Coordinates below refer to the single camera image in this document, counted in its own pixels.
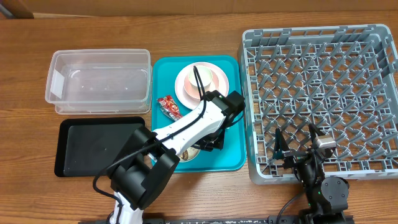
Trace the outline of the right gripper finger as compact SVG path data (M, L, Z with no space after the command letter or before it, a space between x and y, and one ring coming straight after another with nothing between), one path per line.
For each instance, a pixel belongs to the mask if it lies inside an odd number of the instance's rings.
M282 135L282 131L277 128L275 130L275 145L273 157L284 157L284 153L288 152L290 152L290 148Z
M310 131L310 138L312 141L312 146L315 145L315 138L318 136L324 136L325 133L322 132L315 124L310 123L308 125L309 131Z

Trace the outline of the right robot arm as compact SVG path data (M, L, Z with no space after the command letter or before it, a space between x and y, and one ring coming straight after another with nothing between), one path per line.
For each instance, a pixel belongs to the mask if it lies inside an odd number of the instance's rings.
M308 125L312 145L306 151L290 150L282 131L275 130L275 146L272 158L283 161L284 169L292 169L301 182L303 192L290 199L280 210L276 223L353 223L346 217L348 209L349 183L341 177L326 177L321 165L336 150L333 137L320 131L314 124ZM289 218L283 215L285 209L305 195L308 208Z

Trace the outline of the red snack wrapper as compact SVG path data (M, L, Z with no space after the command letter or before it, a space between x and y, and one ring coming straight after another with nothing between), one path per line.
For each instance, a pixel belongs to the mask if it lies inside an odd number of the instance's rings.
M157 102L160 106L160 110L173 121L177 121L182 118L179 107L170 95L158 98Z

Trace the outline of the white cup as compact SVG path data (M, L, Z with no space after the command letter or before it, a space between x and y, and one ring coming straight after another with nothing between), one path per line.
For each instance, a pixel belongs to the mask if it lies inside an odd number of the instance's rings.
M213 80L213 74L211 70L203 65L196 65L199 77L201 78L201 83L203 84L204 89L207 89ZM188 80L190 84L194 87L198 87L200 84L199 81L196 82L194 70L192 70L188 75Z

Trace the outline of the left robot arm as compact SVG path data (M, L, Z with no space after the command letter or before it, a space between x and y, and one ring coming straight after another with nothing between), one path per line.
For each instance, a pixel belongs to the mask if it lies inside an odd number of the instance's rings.
M106 168L116 204L108 223L142 223L142 214L163 192L180 156L193 145L211 151L223 147L226 128L238 121L244 97L206 92L200 104L174 123L154 131L141 126Z

